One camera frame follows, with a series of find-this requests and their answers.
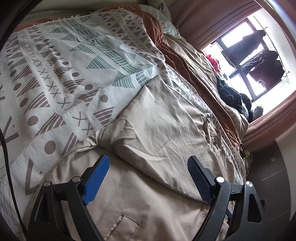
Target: pink curtain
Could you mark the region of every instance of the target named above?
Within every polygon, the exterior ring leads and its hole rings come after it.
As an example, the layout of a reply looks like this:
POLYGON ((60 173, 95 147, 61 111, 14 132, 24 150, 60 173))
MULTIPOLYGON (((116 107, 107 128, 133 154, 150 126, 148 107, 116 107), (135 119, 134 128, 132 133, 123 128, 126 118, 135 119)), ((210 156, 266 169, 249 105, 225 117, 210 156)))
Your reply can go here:
POLYGON ((296 122, 296 91, 266 115, 252 122, 243 138, 249 152, 271 144, 296 122))
POLYGON ((253 0, 187 0, 173 24, 187 42, 203 49, 260 8, 253 0))

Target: tile grout line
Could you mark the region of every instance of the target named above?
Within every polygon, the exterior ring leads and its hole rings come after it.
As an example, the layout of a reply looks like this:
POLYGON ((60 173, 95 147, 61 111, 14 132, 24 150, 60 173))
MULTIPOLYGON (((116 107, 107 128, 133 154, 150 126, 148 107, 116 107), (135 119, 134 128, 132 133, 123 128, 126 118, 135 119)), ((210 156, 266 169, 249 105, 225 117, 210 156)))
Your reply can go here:
POLYGON ((274 218, 271 218, 271 219, 269 219, 269 220, 267 220, 266 222, 268 222, 268 221, 270 221, 270 220, 273 220, 273 219, 275 219, 275 218, 277 218, 277 217, 279 217, 279 216, 281 216, 281 215, 283 215, 283 214, 285 214, 286 212, 288 212, 288 211, 290 211, 290 209, 289 210, 287 210, 287 211, 285 211, 285 212, 283 212, 282 214, 280 214, 280 215, 277 215, 276 217, 274 217, 274 218))
MULTIPOLYGON (((275 175, 275 174, 281 172, 282 170, 279 170, 278 172, 276 172, 276 173, 270 175, 269 177, 272 177, 273 175, 275 175)), ((264 181, 264 180, 267 179, 267 178, 264 178, 264 179, 262 179, 262 180, 260 180, 260 181, 258 181, 258 182, 256 182, 256 183, 259 183, 259 182, 261 182, 261 181, 264 181)))

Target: patterned blanket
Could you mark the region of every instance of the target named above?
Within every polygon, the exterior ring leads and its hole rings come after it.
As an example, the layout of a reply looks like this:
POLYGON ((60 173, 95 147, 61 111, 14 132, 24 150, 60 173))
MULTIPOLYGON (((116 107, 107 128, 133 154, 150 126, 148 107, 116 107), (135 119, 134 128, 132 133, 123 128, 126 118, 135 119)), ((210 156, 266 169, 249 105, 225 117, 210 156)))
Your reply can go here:
MULTIPOLYGON (((209 111, 189 84, 184 85, 186 80, 165 64, 142 19, 125 9, 13 34, 0 53, 0 75, 0 128, 21 216, 56 161, 79 140, 114 121, 154 76, 209 111)), ((240 159, 225 146, 230 160, 240 159)), ((242 168, 234 165, 241 182, 242 168)), ((3 217, 20 234, 3 158, 0 200, 3 217)))

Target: orange blanket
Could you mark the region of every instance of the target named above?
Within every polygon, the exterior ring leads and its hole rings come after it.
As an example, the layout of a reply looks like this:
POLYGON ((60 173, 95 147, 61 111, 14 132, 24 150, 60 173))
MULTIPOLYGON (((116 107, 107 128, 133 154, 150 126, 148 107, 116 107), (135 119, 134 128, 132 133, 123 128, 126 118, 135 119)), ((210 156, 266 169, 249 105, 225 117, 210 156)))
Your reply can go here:
POLYGON ((114 7, 107 7, 103 11, 110 11, 112 9, 124 8, 129 10, 143 19, 147 34, 154 42, 156 47, 165 56, 165 62, 174 68, 180 75, 182 75, 197 91, 200 97, 207 103, 209 108, 213 111, 225 133, 230 139, 231 143, 237 150, 240 148, 239 134, 233 124, 229 114, 224 110, 220 103, 216 100, 214 95, 210 92, 207 86, 199 80, 190 70, 186 61, 176 52, 172 47, 167 45, 163 39, 163 32, 160 22, 152 14, 141 11, 139 5, 120 5, 114 7))

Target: gray tile floor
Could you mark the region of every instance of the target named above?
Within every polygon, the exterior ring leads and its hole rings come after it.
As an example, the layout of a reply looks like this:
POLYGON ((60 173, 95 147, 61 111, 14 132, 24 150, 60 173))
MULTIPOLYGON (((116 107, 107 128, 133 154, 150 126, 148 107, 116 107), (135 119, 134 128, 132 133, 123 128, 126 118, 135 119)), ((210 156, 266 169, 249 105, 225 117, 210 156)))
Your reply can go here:
POLYGON ((265 232, 269 241, 277 240, 290 219, 291 193, 285 163, 276 142, 253 154, 247 180, 254 183, 259 197, 267 201, 265 232))

